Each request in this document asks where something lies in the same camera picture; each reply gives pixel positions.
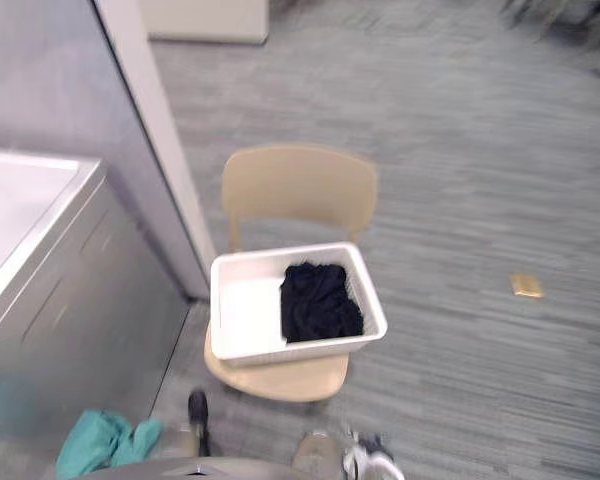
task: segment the gray carpet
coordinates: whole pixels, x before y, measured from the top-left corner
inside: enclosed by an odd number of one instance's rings
[[[227,390],[185,326],[156,415],[208,389],[227,455],[289,462],[303,432],[383,432],[420,479],[600,479],[600,77],[560,28],[509,30],[500,2],[276,2],[264,47],[156,43],[201,193],[227,248],[220,175],[249,145],[307,141],[368,156],[379,206],[362,238],[389,321],[342,391],[287,405]],[[264,222],[250,248],[337,238]],[[515,297],[508,275],[544,283]]]

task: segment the laundry basket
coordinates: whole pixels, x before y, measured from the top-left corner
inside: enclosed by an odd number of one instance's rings
[[[334,263],[347,272],[347,290],[364,318],[355,337],[286,343],[281,333],[280,285],[289,265]],[[339,355],[378,340],[387,321],[367,267],[351,243],[222,255],[211,267],[211,350],[233,366]]]

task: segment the small brass plate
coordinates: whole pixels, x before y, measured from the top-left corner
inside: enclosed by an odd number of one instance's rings
[[[533,275],[524,273],[512,273],[511,288],[516,295],[524,295],[525,297],[542,298],[544,297],[544,289],[538,280]]]

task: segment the beige chair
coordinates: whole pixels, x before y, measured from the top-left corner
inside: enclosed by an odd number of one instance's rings
[[[230,244],[240,249],[240,223],[288,218],[332,226],[357,241],[373,217],[377,175],[372,164],[313,145],[272,145],[233,154],[222,177]],[[349,355],[234,368],[211,351],[207,328],[204,358],[222,382],[259,397],[311,402],[335,395],[344,383]]]

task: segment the teal cloth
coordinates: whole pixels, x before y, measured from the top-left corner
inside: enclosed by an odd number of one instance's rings
[[[143,461],[162,433],[157,420],[136,428],[121,415],[106,410],[87,410],[64,442],[58,460],[58,480],[69,480],[106,467]]]

